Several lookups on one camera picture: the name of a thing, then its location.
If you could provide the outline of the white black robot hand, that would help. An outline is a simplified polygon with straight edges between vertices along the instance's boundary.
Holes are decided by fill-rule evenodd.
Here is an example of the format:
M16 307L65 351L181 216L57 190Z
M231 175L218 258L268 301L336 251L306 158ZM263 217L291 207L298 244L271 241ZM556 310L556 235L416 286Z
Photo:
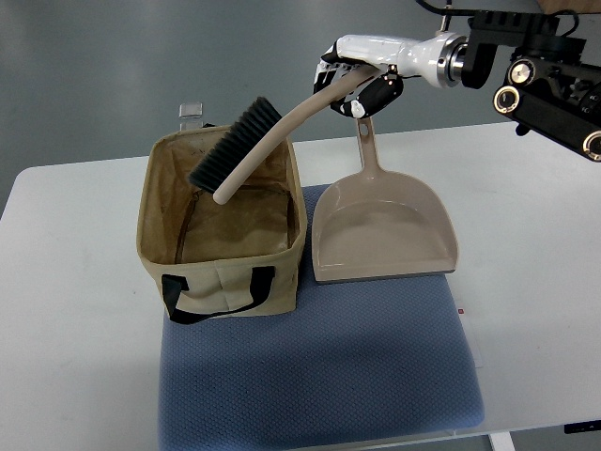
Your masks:
M379 74L354 99L341 98L331 104L332 110L345 117L371 117L400 97L408 78L422 78L436 88L456 86L461 81L467 44L466 37L452 32L424 41L345 35L320 57L314 91L359 66L372 66Z

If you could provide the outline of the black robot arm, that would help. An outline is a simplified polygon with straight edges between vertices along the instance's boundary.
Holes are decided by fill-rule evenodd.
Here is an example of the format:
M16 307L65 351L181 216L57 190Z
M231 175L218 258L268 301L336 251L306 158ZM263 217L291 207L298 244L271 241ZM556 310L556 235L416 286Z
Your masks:
M516 123L516 135L536 132L592 162L600 160L600 69L581 62L585 39L559 33L563 16L579 24L574 10L552 14L421 7L442 18L468 20L466 42L455 44L443 64L444 77L479 89L487 81L499 47L512 49L503 83L492 104Z

